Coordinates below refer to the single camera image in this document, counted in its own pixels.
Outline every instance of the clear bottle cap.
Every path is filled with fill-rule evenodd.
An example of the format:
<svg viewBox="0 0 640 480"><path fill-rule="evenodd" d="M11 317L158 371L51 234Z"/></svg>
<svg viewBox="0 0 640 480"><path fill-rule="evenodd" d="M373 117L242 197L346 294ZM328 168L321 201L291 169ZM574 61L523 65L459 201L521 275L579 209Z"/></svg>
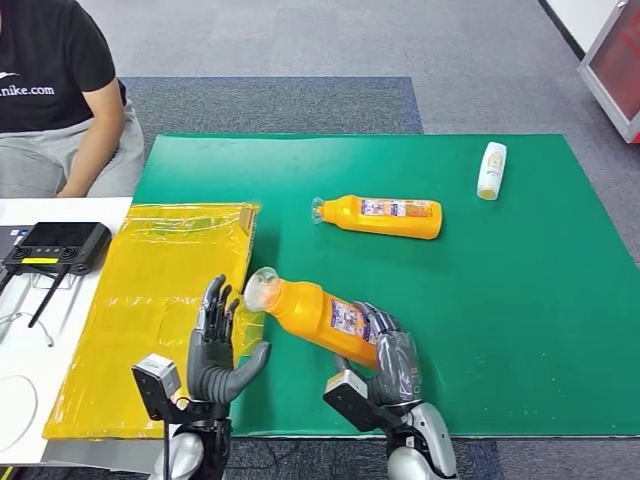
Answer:
<svg viewBox="0 0 640 480"><path fill-rule="evenodd" d="M311 202L311 219L313 223L318 224L325 221L324 216L325 200L315 197Z"/></svg>
<svg viewBox="0 0 640 480"><path fill-rule="evenodd" d="M280 295L280 277L271 267L263 267L251 275L245 287L245 305L252 312L272 307Z"/></svg>

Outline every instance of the black t-shirt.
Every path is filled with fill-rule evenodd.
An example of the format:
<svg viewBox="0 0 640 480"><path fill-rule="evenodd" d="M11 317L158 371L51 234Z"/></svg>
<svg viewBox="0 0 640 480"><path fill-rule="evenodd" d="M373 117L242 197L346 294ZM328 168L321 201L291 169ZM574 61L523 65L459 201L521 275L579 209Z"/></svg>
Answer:
<svg viewBox="0 0 640 480"><path fill-rule="evenodd" d="M115 77L106 40L75 0L0 0L0 17L0 133L88 120L82 92Z"/></svg>

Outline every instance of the bottle label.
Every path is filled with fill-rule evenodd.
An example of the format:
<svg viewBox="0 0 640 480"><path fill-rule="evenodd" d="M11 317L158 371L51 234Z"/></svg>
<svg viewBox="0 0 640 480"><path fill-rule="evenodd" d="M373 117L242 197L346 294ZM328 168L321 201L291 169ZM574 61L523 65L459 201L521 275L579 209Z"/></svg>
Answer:
<svg viewBox="0 0 640 480"><path fill-rule="evenodd" d="M502 155L498 152L494 152L487 159L487 168L494 168L500 171L502 167Z"/></svg>
<svg viewBox="0 0 640 480"><path fill-rule="evenodd" d="M369 322L360 310L349 303L332 299L331 326L349 335L357 335L371 345L376 344L376 336Z"/></svg>
<svg viewBox="0 0 640 480"><path fill-rule="evenodd" d="M363 198L360 205L360 213L370 216L432 217L433 207L427 200Z"/></svg>

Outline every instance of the cable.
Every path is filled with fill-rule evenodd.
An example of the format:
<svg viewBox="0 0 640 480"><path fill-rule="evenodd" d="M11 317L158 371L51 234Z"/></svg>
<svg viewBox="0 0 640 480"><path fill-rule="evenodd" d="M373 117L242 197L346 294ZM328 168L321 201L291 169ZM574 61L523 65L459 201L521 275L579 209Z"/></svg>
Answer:
<svg viewBox="0 0 640 480"><path fill-rule="evenodd" d="M2 325L6 325L8 323L11 323L11 322L16 321L16 320L22 317L23 315L29 315L29 317L33 317L33 315L28 313L28 312L11 313L10 315L5 315L4 317L0 317L0 327L2 327ZM40 325L40 327L45 333L45 337L47 340L47 346L48 347L51 348L51 347L53 347L54 345L53 337L49 335L49 332L47 331L47 328L45 327L45 325L42 322L41 322L40 320L36 320L35 323L37 323L38 325Z"/></svg>
<svg viewBox="0 0 640 480"><path fill-rule="evenodd" d="M165 427L165 480L171 480L169 471L169 424L166 421L162 423Z"/></svg>
<svg viewBox="0 0 640 480"><path fill-rule="evenodd" d="M29 383L29 385L30 385L31 388L33 390L33 398L35 401L35 406L33 408L33 413L31 414L31 418L29 420L29 423L26 424L26 427L25 427L24 431L23 431L22 433L18 435L17 438L16 438L15 440L14 440L11 443L10 443L9 445L0 450L0 453L6 452L7 450L9 450L10 448L13 447L14 445L18 443L22 437L24 436L25 433L27 432L27 430L29 430L31 427L31 424L33 423L33 419L35 418L35 412L38 411L38 391L35 390L35 385L34 385L33 382L31 381L31 379L29 379L29 377L25 377L24 375L9 375L8 377L0 378L0 382L5 381L5 380L10 380L11 378L23 378L24 380L26 380Z"/></svg>

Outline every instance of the floor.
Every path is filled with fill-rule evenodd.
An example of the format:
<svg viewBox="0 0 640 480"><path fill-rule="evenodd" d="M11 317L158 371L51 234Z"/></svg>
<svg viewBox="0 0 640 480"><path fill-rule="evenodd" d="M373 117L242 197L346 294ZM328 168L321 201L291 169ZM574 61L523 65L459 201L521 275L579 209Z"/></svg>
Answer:
<svg viewBox="0 0 640 480"><path fill-rule="evenodd" d="M640 147L614 131L537 0L80 1L124 77L406 76L426 133L563 133L640 265ZM277 468L239 465L232 478L384 478L365 467L379 463L379 445L302 448L306 457L297 451ZM466 478L640 477L636 441L457 448ZM355 458L363 476L346 467ZM311 460L312 474L300 470Z"/></svg>
<svg viewBox="0 0 640 480"><path fill-rule="evenodd" d="M423 133L410 77L121 79L147 156L158 134L171 132Z"/></svg>

